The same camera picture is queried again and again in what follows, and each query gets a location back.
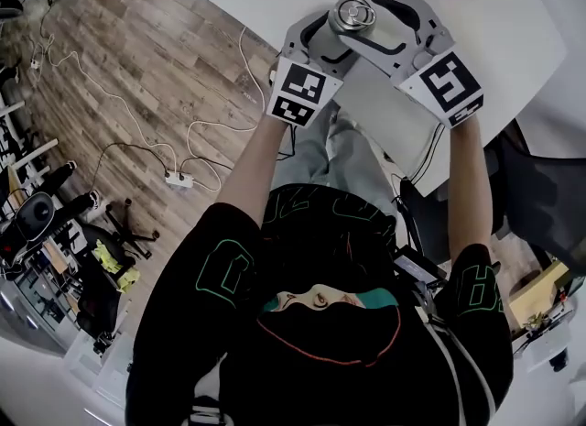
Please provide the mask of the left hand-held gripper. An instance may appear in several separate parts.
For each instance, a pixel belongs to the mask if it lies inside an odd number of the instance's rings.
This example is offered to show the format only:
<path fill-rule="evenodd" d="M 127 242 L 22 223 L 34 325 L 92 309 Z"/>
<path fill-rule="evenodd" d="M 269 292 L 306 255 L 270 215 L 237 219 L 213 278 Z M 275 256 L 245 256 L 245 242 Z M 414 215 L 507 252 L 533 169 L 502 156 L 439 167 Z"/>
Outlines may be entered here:
<path fill-rule="evenodd" d="M 343 85 L 358 54 L 346 49 L 325 55 L 328 12 L 318 11 L 291 25 L 279 54 L 265 114 L 291 126 L 309 128 Z"/>

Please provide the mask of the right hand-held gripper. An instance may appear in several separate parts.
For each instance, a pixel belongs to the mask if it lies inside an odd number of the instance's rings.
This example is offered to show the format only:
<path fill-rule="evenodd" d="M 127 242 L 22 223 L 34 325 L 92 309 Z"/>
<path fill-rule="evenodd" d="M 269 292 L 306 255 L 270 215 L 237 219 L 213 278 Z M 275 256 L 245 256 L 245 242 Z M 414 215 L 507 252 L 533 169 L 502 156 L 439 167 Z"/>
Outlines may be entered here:
<path fill-rule="evenodd" d="M 340 41 L 447 128 L 475 115 L 483 106 L 483 88 L 431 6 L 424 0 L 371 1 L 410 27 L 416 44 L 388 48 L 356 33 L 339 34 Z"/>

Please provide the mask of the silver metal knob with ring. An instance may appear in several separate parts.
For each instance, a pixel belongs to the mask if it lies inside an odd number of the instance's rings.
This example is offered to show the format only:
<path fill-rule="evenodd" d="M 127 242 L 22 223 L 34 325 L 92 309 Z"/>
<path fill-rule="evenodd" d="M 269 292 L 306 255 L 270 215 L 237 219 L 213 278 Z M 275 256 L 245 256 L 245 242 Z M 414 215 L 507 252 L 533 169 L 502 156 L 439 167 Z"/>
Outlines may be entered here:
<path fill-rule="evenodd" d="M 372 25 L 376 12 L 366 0 L 339 0 L 329 13 L 330 20 L 347 25 Z"/>

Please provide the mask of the person's left forearm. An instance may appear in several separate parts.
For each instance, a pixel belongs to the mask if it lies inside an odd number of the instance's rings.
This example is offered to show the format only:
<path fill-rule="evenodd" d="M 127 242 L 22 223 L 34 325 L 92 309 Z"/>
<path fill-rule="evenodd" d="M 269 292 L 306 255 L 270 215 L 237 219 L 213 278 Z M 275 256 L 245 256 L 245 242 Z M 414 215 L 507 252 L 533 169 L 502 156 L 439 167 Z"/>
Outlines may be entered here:
<path fill-rule="evenodd" d="M 288 125 L 264 116 L 252 134 L 216 202 L 227 203 L 262 225 L 277 155 Z"/>

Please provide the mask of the person's right forearm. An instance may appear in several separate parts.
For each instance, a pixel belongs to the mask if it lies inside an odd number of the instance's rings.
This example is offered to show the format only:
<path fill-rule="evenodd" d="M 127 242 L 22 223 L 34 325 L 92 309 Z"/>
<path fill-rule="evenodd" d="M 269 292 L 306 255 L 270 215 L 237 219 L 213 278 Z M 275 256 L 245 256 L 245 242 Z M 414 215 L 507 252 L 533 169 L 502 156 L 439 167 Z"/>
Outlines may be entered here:
<path fill-rule="evenodd" d="M 475 116 L 450 131 L 448 189 L 449 249 L 455 262 L 468 246 L 488 246 L 493 229 L 492 193 Z"/>

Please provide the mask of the person's grey trousers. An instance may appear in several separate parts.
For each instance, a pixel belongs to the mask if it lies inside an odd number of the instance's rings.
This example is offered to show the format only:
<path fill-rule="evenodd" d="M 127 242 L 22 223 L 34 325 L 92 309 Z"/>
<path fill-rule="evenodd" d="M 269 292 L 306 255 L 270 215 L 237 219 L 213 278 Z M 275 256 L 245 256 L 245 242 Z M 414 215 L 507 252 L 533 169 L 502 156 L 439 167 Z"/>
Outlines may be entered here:
<path fill-rule="evenodd" d="M 289 184 L 327 185 L 395 216 L 395 194 L 370 143 L 339 105 L 330 103 L 307 129 L 296 134 L 295 155 L 276 165 L 272 188 Z"/>

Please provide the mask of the white power strip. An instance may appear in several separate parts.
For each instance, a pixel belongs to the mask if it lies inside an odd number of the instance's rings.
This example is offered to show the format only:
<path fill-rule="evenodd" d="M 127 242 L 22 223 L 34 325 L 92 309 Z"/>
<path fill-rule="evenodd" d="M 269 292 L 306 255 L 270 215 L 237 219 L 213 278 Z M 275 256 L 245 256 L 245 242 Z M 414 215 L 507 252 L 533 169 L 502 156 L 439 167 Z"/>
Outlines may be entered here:
<path fill-rule="evenodd" d="M 192 189 L 194 185 L 193 177 L 187 172 L 166 171 L 165 182 L 169 186 Z"/>

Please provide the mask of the black mesh office chair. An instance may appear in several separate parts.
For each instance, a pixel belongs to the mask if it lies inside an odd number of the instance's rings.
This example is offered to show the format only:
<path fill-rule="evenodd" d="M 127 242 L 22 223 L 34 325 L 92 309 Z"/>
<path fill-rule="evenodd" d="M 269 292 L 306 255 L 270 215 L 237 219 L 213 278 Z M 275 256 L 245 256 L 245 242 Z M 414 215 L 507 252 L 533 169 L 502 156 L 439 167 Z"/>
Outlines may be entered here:
<path fill-rule="evenodd" d="M 528 244 L 560 260 L 576 277 L 586 277 L 586 158 L 543 158 L 499 134 L 485 148 L 493 196 L 493 231 L 504 224 Z M 402 180 L 398 210 L 416 250 L 434 264 L 450 259 L 447 185 L 422 196 Z"/>

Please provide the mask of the grey waist device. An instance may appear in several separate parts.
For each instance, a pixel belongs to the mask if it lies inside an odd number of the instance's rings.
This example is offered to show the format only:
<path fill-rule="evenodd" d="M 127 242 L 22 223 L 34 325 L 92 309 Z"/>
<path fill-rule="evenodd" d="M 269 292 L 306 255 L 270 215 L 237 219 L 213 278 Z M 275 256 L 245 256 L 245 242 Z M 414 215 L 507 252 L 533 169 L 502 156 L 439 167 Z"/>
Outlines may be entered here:
<path fill-rule="evenodd" d="M 447 273 L 422 256 L 410 246 L 403 246 L 397 252 L 395 264 L 411 278 L 426 285 L 440 283 L 447 279 Z"/>

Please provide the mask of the light wooden desk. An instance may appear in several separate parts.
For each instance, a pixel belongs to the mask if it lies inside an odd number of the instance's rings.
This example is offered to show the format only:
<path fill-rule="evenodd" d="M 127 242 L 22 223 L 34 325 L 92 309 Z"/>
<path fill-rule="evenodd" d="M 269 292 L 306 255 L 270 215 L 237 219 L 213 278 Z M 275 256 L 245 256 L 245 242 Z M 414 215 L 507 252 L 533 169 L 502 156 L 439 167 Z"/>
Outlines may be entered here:
<path fill-rule="evenodd" d="M 520 328 L 525 328 L 531 320 L 545 315 L 554 306 L 558 293 L 556 283 L 569 274 L 568 267 L 556 260 L 535 278 L 509 295 L 508 305 Z"/>

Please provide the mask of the yellow safety vest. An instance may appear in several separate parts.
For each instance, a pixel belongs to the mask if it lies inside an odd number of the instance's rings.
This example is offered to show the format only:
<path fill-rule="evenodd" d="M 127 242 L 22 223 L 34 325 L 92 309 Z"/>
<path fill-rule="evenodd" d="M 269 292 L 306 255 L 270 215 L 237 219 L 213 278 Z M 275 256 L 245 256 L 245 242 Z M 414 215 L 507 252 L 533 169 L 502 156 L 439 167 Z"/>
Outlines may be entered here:
<path fill-rule="evenodd" d="M 135 268 L 134 259 L 131 257 L 124 264 L 120 263 L 100 239 L 96 241 L 96 247 L 92 254 L 100 262 L 103 269 L 110 274 L 119 292 L 127 293 L 138 282 L 140 274 Z"/>

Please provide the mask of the small desk plant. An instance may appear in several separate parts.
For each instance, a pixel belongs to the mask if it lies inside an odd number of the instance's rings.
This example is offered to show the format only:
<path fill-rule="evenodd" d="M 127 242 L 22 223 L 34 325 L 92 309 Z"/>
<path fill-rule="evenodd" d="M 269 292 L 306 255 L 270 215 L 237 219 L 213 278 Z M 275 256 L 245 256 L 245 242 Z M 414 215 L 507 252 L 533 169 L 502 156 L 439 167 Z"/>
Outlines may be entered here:
<path fill-rule="evenodd" d="M 532 314 L 525 322 L 523 322 L 523 328 L 528 332 L 537 332 L 546 329 L 551 323 L 552 319 L 548 314 L 539 312 Z"/>

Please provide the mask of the person's black printed shirt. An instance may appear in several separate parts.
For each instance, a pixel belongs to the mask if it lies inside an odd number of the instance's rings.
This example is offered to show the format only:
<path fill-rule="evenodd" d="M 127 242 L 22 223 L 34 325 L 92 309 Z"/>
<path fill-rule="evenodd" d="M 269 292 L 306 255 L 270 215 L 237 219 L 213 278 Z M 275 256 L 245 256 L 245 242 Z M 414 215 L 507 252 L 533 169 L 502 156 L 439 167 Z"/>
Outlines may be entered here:
<path fill-rule="evenodd" d="M 148 300 L 127 426 L 487 426 L 513 378 L 489 251 L 460 253 L 431 324 L 394 226 L 320 185 L 272 191 L 260 222 L 211 205 Z"/>

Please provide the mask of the black swivel chair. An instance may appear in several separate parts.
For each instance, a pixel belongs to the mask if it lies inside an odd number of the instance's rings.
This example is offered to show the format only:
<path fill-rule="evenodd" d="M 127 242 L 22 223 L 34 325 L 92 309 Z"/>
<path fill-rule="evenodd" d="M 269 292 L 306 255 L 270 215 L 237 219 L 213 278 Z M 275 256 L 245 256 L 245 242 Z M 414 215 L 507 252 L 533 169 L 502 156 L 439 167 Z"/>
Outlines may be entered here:
<path fill-rule="evenodd" d="M 92 254 L 96 241 L 100 239 L 115 259 L 122 264 L 131 257 L 136 267 L 138 259 L 152 257 L 152 252 L 140 245 L 155 243 L 159 239 L 157 230 L 150 235 L 134 233 L 129 223 L 131 206 L 132 200 L 127 198 L 124 204 L 123 221 L 115 218 L 111 204 L 105 207 L 106 217 L 114 226 L 112 232 L 94 224 L 84 224 L 81 227 L 86 246 L 75 255 L 78 264 L 77 276 L 81 282 L 76 323 L 95 340 L 99 353 L 104 351 L 114 339 L 118 307 L 124 293 L 117 290 L 110 274 Z"/>

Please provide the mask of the cluttered storage shelf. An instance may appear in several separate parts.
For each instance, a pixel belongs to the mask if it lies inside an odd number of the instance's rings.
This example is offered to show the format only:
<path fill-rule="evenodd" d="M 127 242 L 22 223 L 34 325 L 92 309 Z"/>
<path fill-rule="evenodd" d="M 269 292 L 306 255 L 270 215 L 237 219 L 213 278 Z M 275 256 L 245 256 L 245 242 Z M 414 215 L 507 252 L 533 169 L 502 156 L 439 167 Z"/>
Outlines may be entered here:
<path fill-rule="evenodd" d="M 0 268 L 0 322 L 21 344 L 65 355 L 80 332 L 81 283 L 69 250 L 49 239 L 12 268 Z"/>

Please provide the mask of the clear plastic storage box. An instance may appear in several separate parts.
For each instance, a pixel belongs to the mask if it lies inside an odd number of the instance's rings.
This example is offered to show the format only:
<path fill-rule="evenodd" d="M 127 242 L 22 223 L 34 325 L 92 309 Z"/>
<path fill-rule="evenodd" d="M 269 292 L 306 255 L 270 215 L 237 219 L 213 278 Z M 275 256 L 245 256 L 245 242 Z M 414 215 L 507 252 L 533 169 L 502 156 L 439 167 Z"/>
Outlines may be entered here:
<path fill-rule="evenodd" d="M 119 333 L 102 355 L 94 352 L 94 342 L 86 332 L 78 332 L 64 356 L 65 367 L 86 387 L 123 410 L 134 338 Z"/>

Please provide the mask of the white desk frame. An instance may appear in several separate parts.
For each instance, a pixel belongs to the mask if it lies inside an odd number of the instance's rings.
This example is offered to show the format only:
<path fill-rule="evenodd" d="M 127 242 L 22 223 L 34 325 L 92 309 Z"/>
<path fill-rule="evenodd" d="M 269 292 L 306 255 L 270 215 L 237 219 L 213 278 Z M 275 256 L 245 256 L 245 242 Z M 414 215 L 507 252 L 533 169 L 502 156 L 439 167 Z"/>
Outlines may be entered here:
<path fill-rule="evenodd" d="M 24 106 L 24 101 L 7 105 L 0 94 L 0 172 L 5 169 L 9 185 L 22 189 L 41 183 L 41 178 L 49 172 L 50 166 L 37 170 L 33 161 L 59 143 L 57 139 L 51 139 L 34 147 L 32 140 L 27 142 L 20 137 L 10 115 Z"/>

